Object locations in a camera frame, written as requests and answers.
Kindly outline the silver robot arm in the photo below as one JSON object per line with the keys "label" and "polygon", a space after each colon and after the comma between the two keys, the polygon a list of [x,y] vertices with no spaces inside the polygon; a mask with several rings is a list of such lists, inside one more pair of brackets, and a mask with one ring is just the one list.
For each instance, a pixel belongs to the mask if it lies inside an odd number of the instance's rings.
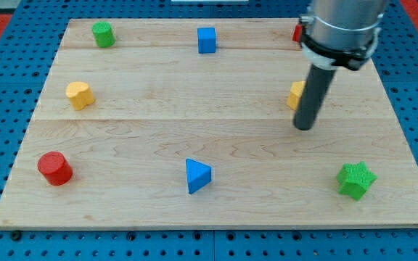
{"label": "silver robot arm", "polygon": [[299,16],[304,56],[322,70],[359,70],[377,49],[388,5],[388,0],[313,0]]}

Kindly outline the red block behind arm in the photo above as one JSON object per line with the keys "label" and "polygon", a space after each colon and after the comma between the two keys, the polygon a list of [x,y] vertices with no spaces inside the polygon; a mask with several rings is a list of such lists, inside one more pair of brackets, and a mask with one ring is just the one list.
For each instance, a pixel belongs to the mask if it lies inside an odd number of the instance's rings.
{"label": "red block behind arm", "polygon": [[302,28],[303,27],[302,27],[301,24],[297,24],[295,26],[295,29],[294,29],[293,34],[292,34],[292,40],[294,42],[297,42],[297,43],[300,42],[300,38],[301,38],[301,35],[302,35]]}

